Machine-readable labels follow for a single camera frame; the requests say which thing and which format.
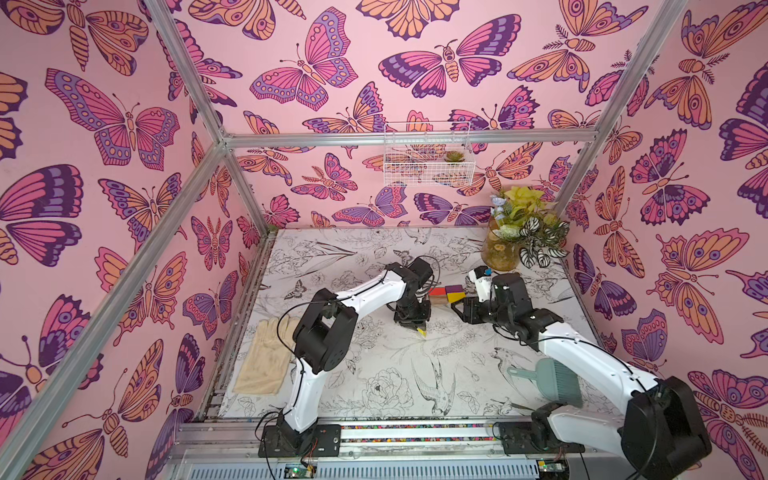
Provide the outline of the yellow rectangular block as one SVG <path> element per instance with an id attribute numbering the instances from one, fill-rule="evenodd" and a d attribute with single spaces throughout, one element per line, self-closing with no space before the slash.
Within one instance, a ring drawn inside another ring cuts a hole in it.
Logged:
<path id="1" fill-rule="evenodd" d="M 465 297 L 466 297 L 466 294 L 463 292 L 451 292 L 446 294 L 446 298 L 450 303 L 461 301 Z"/>

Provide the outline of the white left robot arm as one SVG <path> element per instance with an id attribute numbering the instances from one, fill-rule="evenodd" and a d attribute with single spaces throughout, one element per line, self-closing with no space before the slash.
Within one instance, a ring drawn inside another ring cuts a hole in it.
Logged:
<path id="1" fill-rule="evenodd" d="M 407 265 L 390 263 L 374 279 L 350 290 L 318 290 L 293 331 L 289 348 L 296 378 L 284 409 L 273 425 L 259 425 L 258 456 L 302 457 L 311 452 L 336 456 L 332 434 L 338 425 L 320 425 L 318 409 L 330 372 L 345 359 L 358 320 L 382 307 L 393 309 L 395 324 L 420 333 L 431 318 L 428 292 L 434 272 L 421 257 Z"/>

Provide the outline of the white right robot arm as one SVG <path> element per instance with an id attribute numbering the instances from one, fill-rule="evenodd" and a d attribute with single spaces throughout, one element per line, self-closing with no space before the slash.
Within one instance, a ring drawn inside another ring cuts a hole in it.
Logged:
<path id="1" fill-rule="evenodd" d="M 624 458 L 645 479 L 674 479 L 711 453 L 712 443 L 685 381 L 631 367 L 556 313 L 534 307 L 517 273 L 494 275 L 488 267 L 477 267 L 468 277 L 474 295 L 451 305 L 463 322 L 507 332 L 509 339 L 554 363 L 550 370 L 537 370 L 538 378 L 568 385 L 584 380 L 618 411 L 615 416 L 597 414 L 552 400 L 530 415 L 527 440 L 534 449 L 580 444 Z"/>

